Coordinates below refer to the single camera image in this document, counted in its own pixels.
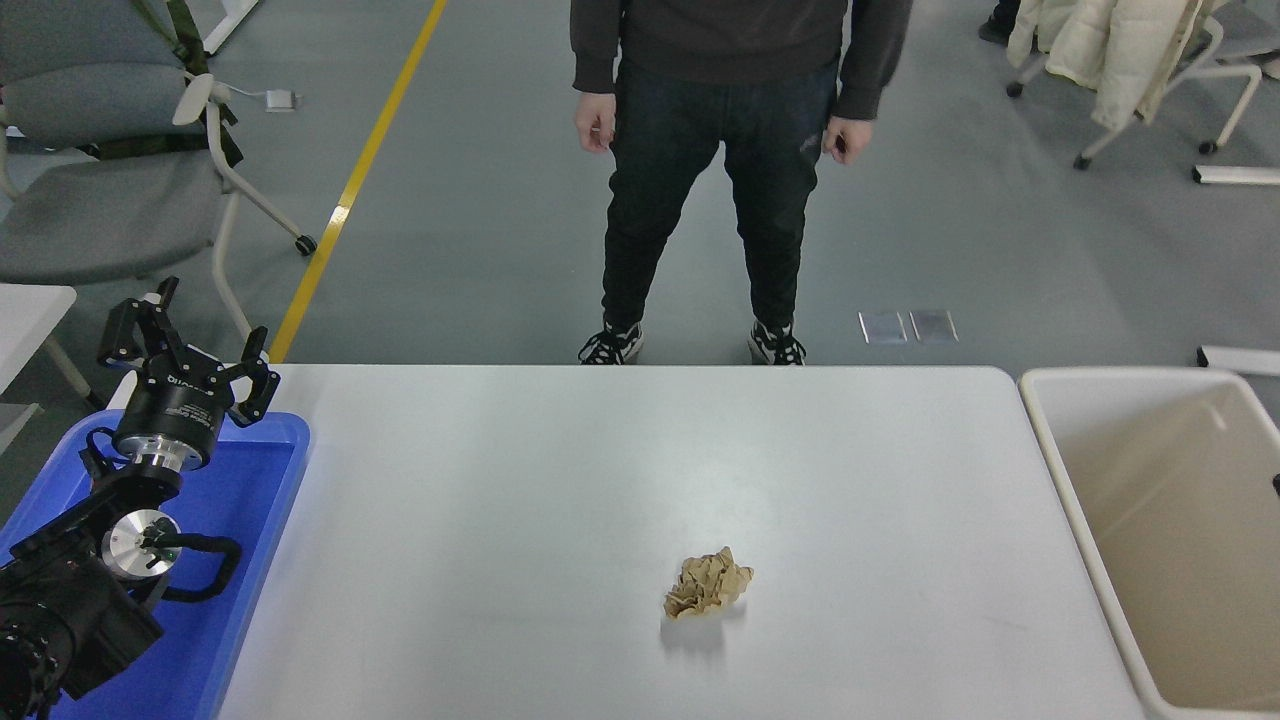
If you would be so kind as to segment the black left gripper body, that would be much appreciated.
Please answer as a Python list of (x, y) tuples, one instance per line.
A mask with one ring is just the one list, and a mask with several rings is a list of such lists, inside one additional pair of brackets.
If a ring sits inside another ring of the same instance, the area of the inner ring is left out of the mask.
[(113, 433), (119, 455), (138, 459), (165, 450), (183, 468), (205, 468), (230, 407), (230, 388), (211, 386), (221, 361), (200, 350), (180, 360), (155, 355), (137, 370), (136, 388)]

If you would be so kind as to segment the person's right hand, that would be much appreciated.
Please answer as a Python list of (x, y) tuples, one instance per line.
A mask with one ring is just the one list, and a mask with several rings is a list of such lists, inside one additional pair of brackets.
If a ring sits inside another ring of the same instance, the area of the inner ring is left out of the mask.
[(581, 150), (593, 154), (609, 152), (614, 141), (617, 97), (614, 94), (579, 92), (573, 113), (573, 127)]

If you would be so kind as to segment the person's left hand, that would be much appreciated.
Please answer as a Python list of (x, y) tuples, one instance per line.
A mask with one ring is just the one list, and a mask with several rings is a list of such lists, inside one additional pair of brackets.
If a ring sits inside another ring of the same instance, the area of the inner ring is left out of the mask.
[(823, 133), (822, 152), (840, 165), (851, 165), (870, 143), (876, 123), (832, 115)]

